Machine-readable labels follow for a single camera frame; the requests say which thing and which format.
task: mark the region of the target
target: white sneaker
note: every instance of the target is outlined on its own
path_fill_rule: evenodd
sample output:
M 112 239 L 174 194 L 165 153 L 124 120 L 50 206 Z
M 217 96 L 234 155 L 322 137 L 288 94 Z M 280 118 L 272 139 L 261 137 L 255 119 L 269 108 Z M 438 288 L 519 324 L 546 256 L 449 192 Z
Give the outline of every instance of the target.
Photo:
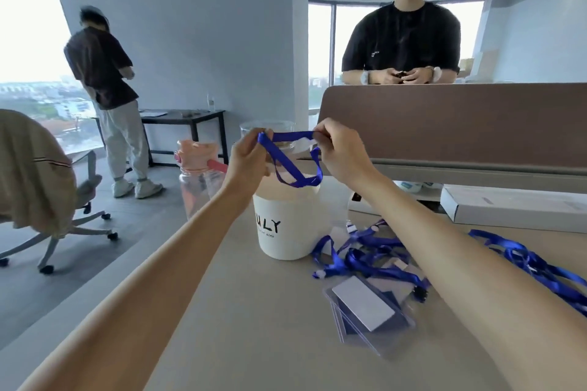
M 124 178 L 114 181 L 112 185 L 112 195 L 114 198 L 121 198 L 124 195 L 128 195 L 135 185 L 128 182 Z
M 135 198 L 142 200 L 143 198 L 149 198 L 163 190 L 163 184 L 155 184 L 150 179 L 137 182 L 135 187 Z

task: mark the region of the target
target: pink water bottle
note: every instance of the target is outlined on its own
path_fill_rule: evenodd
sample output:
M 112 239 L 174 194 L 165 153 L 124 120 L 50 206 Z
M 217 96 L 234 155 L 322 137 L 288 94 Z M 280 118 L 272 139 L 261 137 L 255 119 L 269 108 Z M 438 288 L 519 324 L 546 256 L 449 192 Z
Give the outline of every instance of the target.
M 174 156 L 180 165 L 181 195 L 190 218 L 222 187 L 228 166 L 218 161 L 218 145 L 215 143 L 187 139 L 177 144 L 179 150 Z

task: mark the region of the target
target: black t-shirt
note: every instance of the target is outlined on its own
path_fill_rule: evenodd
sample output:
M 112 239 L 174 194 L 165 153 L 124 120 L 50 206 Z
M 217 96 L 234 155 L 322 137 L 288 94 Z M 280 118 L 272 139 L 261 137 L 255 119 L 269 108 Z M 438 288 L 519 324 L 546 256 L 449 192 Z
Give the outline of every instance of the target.
M 138 98 L 122 80 L 119 68 L 133 63 L 109 32 L 87 27 L 74 34 L 63 50 L 73 75 L 96 91 L 96 102 L 111 110 Z
M 355 27 L 342 71 L 440 67 L 459 72 L 461 24 L 448 9 L 426 2 L 417 11 L 394 4 L 368 14 Z

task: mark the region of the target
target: black table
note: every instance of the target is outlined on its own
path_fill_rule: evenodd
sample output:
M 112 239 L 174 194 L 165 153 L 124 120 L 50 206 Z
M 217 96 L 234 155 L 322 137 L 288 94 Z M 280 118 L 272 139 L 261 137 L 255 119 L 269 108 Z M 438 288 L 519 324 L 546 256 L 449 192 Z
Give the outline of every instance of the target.
M 222 153 L 218 155 L 219 158 L 224 160 L 224 164 L 228 164 L 228 146 L 226 143 L 226 129 L 224 128 L 224 110 L 218 110 L 216 112 L 210 112 L 208 110 L 164 110 L 164 109 L 141 109 L 141 113 L 149 112 L 166 112 L 163 116 L 145 118 L 141 116 L 144 124 L 166 124 L 166 125 L 188 125 L 191 130 L 191 138 L 193 141 L 199 141 L 198 129 L 196 127 L 200 122 L 206 122 L 212 119 L 218 118 L 218 128 L 220 128 L 220 143 L 222 145 Z M 100 128 L 100 121 L 95 118 L 98 124 L 98 130 L 100 136 L 102 136 L 102 128 Z M 153 166 L 172 166 L 176 164 L 154 162 L 152 155 L 173 155 L 172 150 L 151 150 L 149 140 L 147 139 L 147 145 L 149 147 L 149 167 Z

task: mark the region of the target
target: chair wheel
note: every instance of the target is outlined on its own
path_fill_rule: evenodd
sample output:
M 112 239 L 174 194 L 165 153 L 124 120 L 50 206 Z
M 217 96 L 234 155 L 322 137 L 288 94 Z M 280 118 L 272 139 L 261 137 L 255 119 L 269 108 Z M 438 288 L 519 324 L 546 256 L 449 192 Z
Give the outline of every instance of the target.
M 41 274 L 43 274 L 44 276 L 49 276 L 53 273 L 53 271 L 55 270 L 55 267 L 51 264 L 48 264 L 45 267 L 42 267 L 41 269 L 39 269 L 39 272 Z

